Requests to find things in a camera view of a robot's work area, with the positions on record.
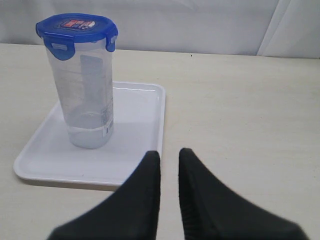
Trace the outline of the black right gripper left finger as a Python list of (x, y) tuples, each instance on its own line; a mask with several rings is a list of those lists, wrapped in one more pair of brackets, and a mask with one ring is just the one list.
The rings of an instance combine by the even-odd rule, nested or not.
[(50, 240), (154, 240), (161, 197), (161, 165), (148, 151), (130, 177), (106, 200), (55, 228)]

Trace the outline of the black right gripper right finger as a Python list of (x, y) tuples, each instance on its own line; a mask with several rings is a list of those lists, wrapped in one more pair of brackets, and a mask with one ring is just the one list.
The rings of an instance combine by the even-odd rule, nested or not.
[(244, 199), (182, 148), (179, 206), (186, 240), (306, 240), (302, 228)]

